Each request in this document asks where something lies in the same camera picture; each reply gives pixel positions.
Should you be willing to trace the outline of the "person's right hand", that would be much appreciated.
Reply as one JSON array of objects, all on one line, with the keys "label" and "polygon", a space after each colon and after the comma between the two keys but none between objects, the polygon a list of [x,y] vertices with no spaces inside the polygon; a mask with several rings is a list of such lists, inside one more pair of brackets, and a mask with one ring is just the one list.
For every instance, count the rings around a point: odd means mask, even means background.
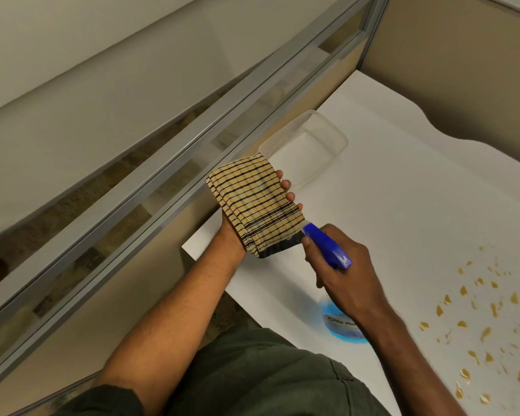
[{"label": "person's right hand", "polygon": [[321,230],[339,244],[353,262],[344,272],[330,267],[324,289],[331,300],[361,328],[373,330],[395,319],[397,314],[385,296],[367,247],[333,224],[325,224]]}]

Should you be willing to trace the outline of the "person's left hand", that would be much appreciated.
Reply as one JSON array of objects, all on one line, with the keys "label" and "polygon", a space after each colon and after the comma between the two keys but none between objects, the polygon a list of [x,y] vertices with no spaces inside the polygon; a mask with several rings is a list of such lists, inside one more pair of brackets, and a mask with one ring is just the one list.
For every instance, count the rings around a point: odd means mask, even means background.
[{"label": "person's left hand", "polygon": [[222,223],[215,238],[221,241],[222,252],[228,253],[230,258],[238,261],[238,264],[242,262],[246,254],[245,248],[237,231],[223,211]]}]

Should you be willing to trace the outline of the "blue spray bottle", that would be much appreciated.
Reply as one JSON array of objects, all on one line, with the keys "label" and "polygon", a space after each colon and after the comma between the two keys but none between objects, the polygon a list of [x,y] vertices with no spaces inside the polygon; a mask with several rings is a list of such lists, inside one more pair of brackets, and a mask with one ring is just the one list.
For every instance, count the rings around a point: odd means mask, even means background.
[{"label": "blue spray bottle", "polygon": [[[318,247],[325,262],[334,270],[344,272],[353,264],[339,244],[313,223],[305,221],[300,225],[300,229]],[[330,334],[348,343],[368,343],[357,324],[337,307],[329,294],[323,294],[318,304],[323,323]]]}]

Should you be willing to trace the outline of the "yellow black striped cloth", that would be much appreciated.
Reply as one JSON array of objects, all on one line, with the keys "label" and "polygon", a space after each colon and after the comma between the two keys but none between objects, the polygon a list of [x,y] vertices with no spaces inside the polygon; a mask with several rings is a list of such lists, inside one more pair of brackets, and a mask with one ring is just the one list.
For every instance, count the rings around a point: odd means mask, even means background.
[{"label": "yellow black striped cloth", "polygon": [[260,153],[218,167],[206,185],[235,228],[244,249],[267,258],[301,243],[305,221],[287,199],[276,170]]}]

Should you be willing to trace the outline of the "person's left forearm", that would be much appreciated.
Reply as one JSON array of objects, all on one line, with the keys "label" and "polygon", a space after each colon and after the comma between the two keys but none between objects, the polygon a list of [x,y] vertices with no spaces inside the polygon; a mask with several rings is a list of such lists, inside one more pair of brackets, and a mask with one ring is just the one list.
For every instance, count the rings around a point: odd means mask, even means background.
[{"label": "person's left forearm", "polygon": [[146,414],[159,413],[197,353],[244,257],[240,243],[215,235],[191,270],[116,347],[96,385],[132,390]]}]

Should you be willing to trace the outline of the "person's right forearm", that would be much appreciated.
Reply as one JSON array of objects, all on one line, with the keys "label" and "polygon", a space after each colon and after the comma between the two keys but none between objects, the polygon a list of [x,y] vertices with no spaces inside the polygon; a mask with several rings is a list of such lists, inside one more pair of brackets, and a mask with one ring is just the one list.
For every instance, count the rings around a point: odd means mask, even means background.
[{"label": "person's right forearm", "polygon": [[392,308],[372,309],[362,327],[411,416],[467,416]]}]

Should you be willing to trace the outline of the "clear plastic container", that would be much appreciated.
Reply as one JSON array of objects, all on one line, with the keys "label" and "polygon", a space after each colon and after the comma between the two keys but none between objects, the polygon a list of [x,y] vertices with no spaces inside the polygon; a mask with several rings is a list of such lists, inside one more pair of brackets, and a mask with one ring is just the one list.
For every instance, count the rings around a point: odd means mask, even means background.
[{"label": "clear plastic container", "polygon": [[299,188],[324,172],[347,145],[346,135],[332,122],[308,110],[266,139],[258,152]]}]

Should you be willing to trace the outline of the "dark green clothing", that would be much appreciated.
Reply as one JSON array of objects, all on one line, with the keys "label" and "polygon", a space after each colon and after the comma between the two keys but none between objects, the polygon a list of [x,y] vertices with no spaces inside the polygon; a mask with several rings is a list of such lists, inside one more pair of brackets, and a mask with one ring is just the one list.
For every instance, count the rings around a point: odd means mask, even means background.
[{"label": "dark green clothing", "polygon": [[160,416],[391,415],[343,364],[234,326],[197,352]]}]

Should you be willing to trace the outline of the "aluminium glass partition frame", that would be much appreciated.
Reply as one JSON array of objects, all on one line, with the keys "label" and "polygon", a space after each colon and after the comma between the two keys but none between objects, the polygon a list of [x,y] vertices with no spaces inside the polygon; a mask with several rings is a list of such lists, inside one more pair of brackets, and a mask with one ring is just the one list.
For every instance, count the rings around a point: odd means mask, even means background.
[{"label": "aluminium glass partition frame", "polygon": [[388,0],[196,0],[0,109],[0,383]]}]

